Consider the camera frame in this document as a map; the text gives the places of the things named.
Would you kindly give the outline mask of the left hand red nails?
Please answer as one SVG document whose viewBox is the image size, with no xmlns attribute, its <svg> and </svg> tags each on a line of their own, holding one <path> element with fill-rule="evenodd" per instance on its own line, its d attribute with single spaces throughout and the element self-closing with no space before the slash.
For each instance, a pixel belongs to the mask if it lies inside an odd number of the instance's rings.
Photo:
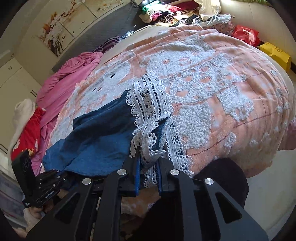
<svg viewBox="0 0 296 241">
<path fill-rule="evenodd" d="M 29 208 L 29 213 L 36 219 L 41 219 L 43 217 L 43 213 L 47 214 L 51 211 L 59 202 L 61 201 L 60 198 L 53 198 L 47 201 L 42 207 L 37 208 L 31 206 Z"/>
</svg>

